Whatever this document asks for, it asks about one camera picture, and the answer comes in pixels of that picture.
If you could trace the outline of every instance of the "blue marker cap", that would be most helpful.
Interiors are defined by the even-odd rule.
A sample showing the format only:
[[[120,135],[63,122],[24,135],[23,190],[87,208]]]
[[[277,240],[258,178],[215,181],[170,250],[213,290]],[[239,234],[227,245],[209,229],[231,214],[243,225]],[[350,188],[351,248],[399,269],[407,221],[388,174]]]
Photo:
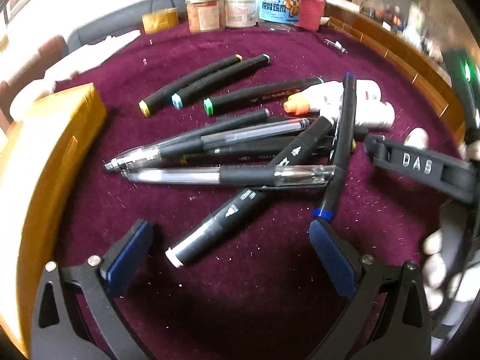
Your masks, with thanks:
[[[177,95],[177,93],[175,93],[172,96],[172,103],[173,103],[173,106],[176,109],[182,109],[183,108],[182,98],[179,95]]]

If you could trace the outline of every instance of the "finger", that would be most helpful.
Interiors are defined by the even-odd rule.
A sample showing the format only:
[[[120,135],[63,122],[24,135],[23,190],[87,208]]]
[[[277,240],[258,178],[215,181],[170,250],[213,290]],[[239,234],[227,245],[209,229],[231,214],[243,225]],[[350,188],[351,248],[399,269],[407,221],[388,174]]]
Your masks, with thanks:
[[[423,278],[432,288],[438,288],[445,280],[447,268],[439,253],[430,256],[423,266]]]
[[[455,292],[460,283],[461,274],[456,274],[448,285],[448,297],[455,296]],[[480,289],[480,265],[476,265],[465,272],[460,288],[458,289],[455,300],[459,302],[471,302],[477,296]]]
[[[440,253],[442,250],[442,232],[441,230],[435,231],[429,235],[423,242],[423,251],[425,254],[431,256],[436,253]]]
[[[428,134],[423,128],[414,128],[409,135],[407,135],[403,144],[420,150],[428,149]]]
[[[433,289],[429,286],[423,286],[425,288],[425,296],[427,298],[428,311],[435,311],[440,307],[443,302],[443,293],[439,289]]]

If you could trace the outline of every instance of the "arrow symbol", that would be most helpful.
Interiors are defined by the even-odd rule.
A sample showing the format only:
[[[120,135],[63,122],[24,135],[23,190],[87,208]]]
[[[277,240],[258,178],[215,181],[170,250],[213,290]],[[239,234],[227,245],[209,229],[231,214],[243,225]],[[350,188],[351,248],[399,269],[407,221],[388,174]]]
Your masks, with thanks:
[[[227,216],[230,216],[230,215],[233,215],[234,213],[238,212],[238,208],[236,205],[232,204],[229,209],[227,210],[226,214],[225,214],[225,218]]]
[[[301,148],[302,148],[302,147],[299,146],[299,147],[293,149],[293,150],[292,150],[292,154],[293,154],[294,156],[296,156],[296,155],[300,152],[300,149],[301,149]]]

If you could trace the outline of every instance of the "cartoon label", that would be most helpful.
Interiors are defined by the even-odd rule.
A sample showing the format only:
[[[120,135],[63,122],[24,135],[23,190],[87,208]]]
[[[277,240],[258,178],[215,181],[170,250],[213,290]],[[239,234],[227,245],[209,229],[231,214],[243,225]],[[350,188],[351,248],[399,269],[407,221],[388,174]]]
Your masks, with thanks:
[[[258,17],[275,23],[298,23],[300,3],[301,0],[259,0]]]

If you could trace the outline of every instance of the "metal pin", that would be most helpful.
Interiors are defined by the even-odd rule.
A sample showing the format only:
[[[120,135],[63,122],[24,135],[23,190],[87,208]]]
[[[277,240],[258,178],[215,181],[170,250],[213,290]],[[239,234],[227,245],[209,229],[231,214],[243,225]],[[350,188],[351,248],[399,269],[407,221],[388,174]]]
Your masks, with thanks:
[[[369,254],[364,254],[361,257],[361,261],[362,263],[367,264],[368,266],[371,266],[374,263],[374,258]]]
[[[51,272],[57,268],[57,263],[55,261],[49,261],[48,263],[45,264],[45,270],[47,272]]]
[[[417,269],[417,265],[411,261],[411,259],[409,259],[407,262],[406,262],[406,267],[408,269],[410,269],[411,271],[413,271],[414,269]]]
[[[97,256],[96,254],[94,254],[93,256],[90,256],[88,258],[87,263],[90,266],[97,266],[98,264],[100,264],[101,261],[102,259],[100,258],[100,256]]]

